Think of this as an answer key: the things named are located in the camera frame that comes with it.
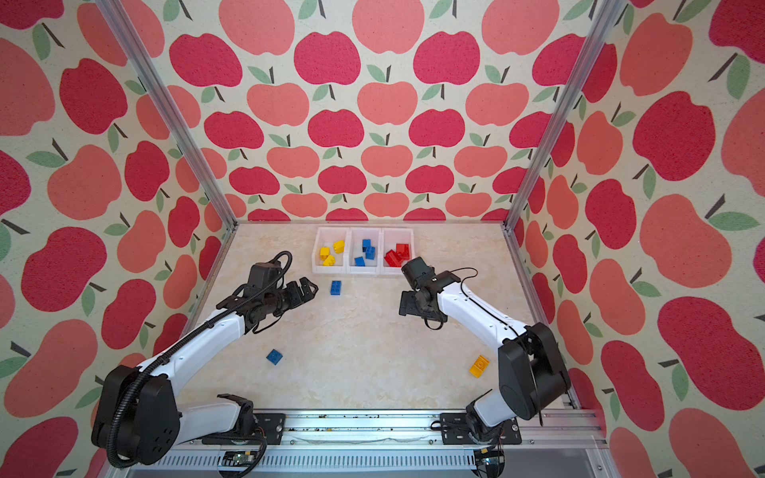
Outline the small blue lego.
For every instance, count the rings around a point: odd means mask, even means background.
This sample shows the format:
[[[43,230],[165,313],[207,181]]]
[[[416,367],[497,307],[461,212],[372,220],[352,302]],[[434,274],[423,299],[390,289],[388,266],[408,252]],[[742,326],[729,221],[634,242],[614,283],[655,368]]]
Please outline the small blue lego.
[[[274,364],[274,366],[279,364],[279,362],[281,362],[282,358],[283,358],[283,355],[280,352],[278,352],[277,350],[272,350],[267,355],[267,360],[269,360],[269,362],[271,362],[271,364]]]

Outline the red long lego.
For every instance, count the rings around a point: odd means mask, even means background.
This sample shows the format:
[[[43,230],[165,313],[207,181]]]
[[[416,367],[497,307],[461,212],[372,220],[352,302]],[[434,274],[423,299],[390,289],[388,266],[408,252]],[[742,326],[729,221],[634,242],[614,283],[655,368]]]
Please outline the red long lego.
[[[390,268],[402,267],[402,257],[398,255],[396,250],[389,250],[386,255],[384,255],[384,260],[386,261],[386,266]]]

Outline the orange yellow lego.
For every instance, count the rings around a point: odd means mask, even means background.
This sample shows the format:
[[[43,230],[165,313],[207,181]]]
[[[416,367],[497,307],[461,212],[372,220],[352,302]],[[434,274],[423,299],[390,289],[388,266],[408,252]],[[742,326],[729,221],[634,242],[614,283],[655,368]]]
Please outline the orange yellow lego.
[[[474,378],[481,378],[484,375],[484,372],[488,369],[490,365],[490,360],[484,356],[479,356],[472,366],[469,369],[469,373],[474,376]]]

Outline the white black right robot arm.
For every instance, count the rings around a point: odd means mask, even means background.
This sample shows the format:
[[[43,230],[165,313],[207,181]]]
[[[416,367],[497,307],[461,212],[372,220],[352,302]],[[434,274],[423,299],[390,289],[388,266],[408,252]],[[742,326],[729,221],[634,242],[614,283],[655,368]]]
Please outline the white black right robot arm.
[[[497,386],[465,409],[469,434],[479,444],[496,442],[508,420],[540,416],[571,388],[569,372],[548,326],[516,321],[460,282],[402,292],[400,314],[428,324],[443,325],[452,319],[494,352]]]

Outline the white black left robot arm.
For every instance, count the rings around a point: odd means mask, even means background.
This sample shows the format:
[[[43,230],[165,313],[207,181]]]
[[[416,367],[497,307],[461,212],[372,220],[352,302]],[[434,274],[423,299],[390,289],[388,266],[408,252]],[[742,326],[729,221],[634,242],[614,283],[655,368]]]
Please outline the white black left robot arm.
[[[215,313],[167,349],[138,366],[117,366],[104,381],[92,442],[109,464],[125,469],[158,462],[177,444],[210,437],[267,444],[251,400],[219,394],[213,402],[179,406],[183,388],[217,354],[260,322],[312,301],[319,288],[307,278],[256,288],[239,286]]]

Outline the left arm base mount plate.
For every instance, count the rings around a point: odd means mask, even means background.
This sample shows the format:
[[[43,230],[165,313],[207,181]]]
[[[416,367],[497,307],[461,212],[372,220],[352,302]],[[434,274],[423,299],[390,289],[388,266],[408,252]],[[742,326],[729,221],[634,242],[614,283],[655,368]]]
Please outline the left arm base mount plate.
[[[244,412],[235,426],[225,432],[209,434],[201,438],[203,444],[217,445],[279,445],[285,428],[284,413]]]

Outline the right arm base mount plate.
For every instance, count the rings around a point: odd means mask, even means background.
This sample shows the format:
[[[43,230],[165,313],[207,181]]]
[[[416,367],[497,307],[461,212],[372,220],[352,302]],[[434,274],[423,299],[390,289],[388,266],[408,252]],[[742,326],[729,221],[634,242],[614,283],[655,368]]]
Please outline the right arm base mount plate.
[[[471,413],[444,412],[430,424],[430,429],[440,433],[445,445],[494,446],[522,443],[520,428],[515,418],[496,426],[487,426]]]

